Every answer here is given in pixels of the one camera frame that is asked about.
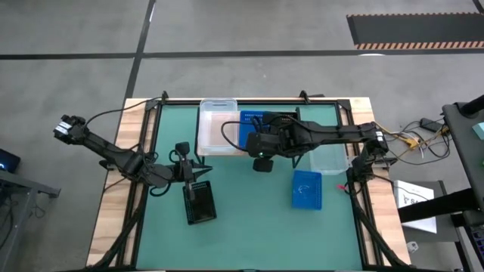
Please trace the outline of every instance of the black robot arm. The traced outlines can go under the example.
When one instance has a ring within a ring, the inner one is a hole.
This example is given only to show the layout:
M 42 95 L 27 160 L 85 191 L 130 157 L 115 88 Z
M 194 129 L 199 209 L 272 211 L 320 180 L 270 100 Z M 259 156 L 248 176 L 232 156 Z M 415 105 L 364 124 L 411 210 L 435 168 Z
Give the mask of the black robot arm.
M 212 168 L 200 165 L 188 159 L 190 147 L 187 142 L 175 145 L 173 153 L 178 155 L 178 161 L 173 165 L 154 164 L 156 157 L 145 153 L 142 147 L 137 150 L 121 149 L 109 141 L 89 131 L 85 120 L 78 116 L 62 116 L 62 122 L 54 129 L 54 136 L 65 144 L 83 145 L 104 158 L 100 164 L 108 168 L 115 165 L 123 177 L 130 181 L 143 182 L 150 186 L 165 187 L 170 182 L 185 182 L 187 188 L 202 174 Z M 204 168 L 193 172 L 194 168 Z
M 264 119 L 277 118 L 274 113 L 267 112 L 266 114 L 273 117 Z M 358 173 L 355 175 L 356 177 L 371 170 L 371 164 L 376 157 L 384 156 L 388 152 L 383 133 L 374 122 L 362 125 L 326 126 L 296 119 L 267 131 L 249 133 L 247 152 L 249 156 L 257 158 L 260 162 L 260 160 L 270 160 L 273 156 L 287 158 L 302 156 L 322 144 L 353 143 L 365 144 L 361 155 L 352 162 L 352 171 Z

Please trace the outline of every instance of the paper sheet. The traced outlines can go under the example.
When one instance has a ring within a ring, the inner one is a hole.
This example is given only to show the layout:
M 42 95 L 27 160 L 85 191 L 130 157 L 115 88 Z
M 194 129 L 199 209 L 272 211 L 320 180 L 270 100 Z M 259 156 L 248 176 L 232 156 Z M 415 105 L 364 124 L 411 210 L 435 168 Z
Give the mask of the paper sheet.
M 404 181 L 396 181 L 395 192 L 397 199 L 397 206 L 399 208 L 409 206 L 418 202 L 426 201 L 426 199 L 433 199 L 433 190 L 410 184 Z M 412 227 L 418 230 L 424 230 L 431 233 L 437 233 L 436 218 L 426 218 L 422 220 L 402 223 L 405 227 Z

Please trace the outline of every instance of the clear plastic container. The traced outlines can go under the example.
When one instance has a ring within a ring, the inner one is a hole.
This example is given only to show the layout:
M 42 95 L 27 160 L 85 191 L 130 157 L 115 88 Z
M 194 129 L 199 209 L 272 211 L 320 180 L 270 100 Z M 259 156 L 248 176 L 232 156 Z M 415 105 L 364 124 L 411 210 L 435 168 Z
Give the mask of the clear plastic container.
M 235 152 L 220 131 L 227 121 L 238 121 L 237 101 L 234 98 L 207 98 L 200 102 L 198 124 L 198 154 L 201 156 L 229 155 Z M 237 124 L 227 124 L 224 133 L 234 144 L 238 144 Z
M 311 171 L 323 175 L 338 175 L 349 167 L 348 155 L 344 144 L 321 145 L 309 152 Z

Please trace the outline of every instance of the blue box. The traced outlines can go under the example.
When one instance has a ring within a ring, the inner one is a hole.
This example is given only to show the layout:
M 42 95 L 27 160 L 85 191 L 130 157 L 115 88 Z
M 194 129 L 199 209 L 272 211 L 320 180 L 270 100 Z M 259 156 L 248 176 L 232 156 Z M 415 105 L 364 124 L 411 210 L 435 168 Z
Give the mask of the blue box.
M 240 111 L 240 121 L 242 124 L 239 126 L 239 147 L 245 148 L 247 144 L 247 138 L 250 132 L 256 132 L 256 128 L 250 121 L 252 117 L 257 116 L 262 121 L 262 116 L 264 115 L 263 110 L 241 110 Z
M 321 210 L 322 175 L 311 171 L 295 170 L 293 175 L 293 208 Z
M 479 139 L 484 140 L 484 122 L 474 125 L 472 129 L 479 136 Z

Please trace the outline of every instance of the floor mat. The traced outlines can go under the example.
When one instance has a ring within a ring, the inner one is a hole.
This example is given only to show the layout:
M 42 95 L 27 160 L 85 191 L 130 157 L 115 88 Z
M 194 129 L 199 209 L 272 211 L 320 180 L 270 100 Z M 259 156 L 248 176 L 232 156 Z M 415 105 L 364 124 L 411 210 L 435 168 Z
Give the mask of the floor mat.
M 484 15 L 479 13 L 351 14 L 357 49 L 483 48 Z

